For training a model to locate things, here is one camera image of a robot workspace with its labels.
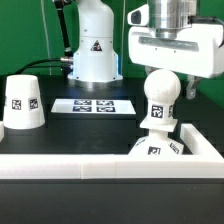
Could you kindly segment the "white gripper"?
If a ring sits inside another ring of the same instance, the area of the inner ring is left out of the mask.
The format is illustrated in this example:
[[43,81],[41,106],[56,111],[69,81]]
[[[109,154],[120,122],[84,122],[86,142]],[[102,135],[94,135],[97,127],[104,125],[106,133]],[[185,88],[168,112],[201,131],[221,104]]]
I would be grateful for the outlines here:
[[189,75],[186,98],[191,100],[196,96],[200,77],[213,78],[224,72],[222,41],[221,25],[193,24],[179,31],[175,40],[156,38],[154,29],[132,27],[129,56],[133,63],[145,66],[147,76],[156,68]]

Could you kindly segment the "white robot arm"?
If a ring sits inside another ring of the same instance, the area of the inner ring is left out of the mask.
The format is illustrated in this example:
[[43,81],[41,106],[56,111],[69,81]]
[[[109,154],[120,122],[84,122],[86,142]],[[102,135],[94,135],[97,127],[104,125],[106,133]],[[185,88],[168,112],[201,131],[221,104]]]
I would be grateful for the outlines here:
[[[73,55],[77,84],[119,78],[113,51],[113,12],[101,0],[77,0],[79,48]],[[131,61],[147,71],[167,69],[188,76],[187,97],[197,82],[224,73],[224,21],[197,14],[197,0],[147,0],[127,15]]]

